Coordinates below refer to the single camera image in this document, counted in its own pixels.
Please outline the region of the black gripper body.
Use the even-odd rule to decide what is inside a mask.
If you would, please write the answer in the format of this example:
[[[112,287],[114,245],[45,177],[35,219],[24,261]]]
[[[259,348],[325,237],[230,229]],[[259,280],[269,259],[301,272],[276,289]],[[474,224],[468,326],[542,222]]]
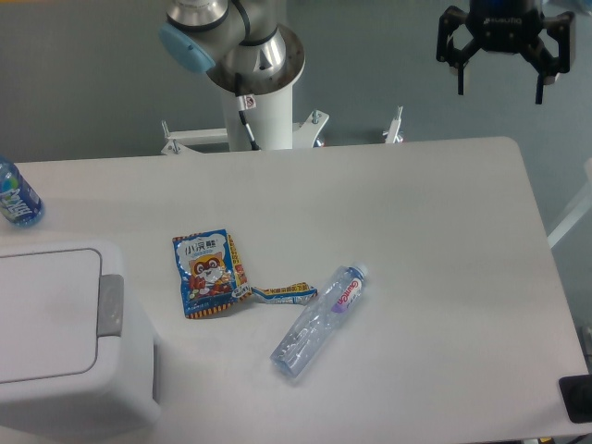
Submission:
[[[540,53],[545,47],[541,1],[470,1],[467,11],[455,14],[471,37],[459,50],[474,55],[483,49],[490,53]]]

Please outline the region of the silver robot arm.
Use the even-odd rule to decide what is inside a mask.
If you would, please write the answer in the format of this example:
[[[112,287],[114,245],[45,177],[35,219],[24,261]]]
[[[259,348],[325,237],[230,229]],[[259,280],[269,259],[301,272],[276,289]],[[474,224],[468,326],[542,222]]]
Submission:
[[[233,92],[267,93],[285,71],[288,44],[275,1],[172,1],[158,37],[170,56],[190,72],[221,65]],[[575,59],[575,14],[548,17],[539,1],[472,1],[463,11],[449,6],[438,20],[436,60],[457,76],[479,51],[519,55],[537,74],[536,103],[546,86],[570,71]]]

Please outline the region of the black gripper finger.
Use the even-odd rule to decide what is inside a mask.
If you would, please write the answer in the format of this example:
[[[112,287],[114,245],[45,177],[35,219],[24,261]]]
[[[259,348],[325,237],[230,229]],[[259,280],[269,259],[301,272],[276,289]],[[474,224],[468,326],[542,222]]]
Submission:
[[[538,10],[524,16],[521,55],[535,69],[536,99],[543,103],[544,89],[568,73],[575,59],[575,14],[545,17]]]
[[[463,48],[455,46],[454,33],[461,26],[465,26],[468,19],[469,13],[456,6],[449,6],[438,21],[436,60],[447,63],[456,73],[459,95],[464,95],[466,67],[471,58],[482,49],[480,42],[474,36]]]

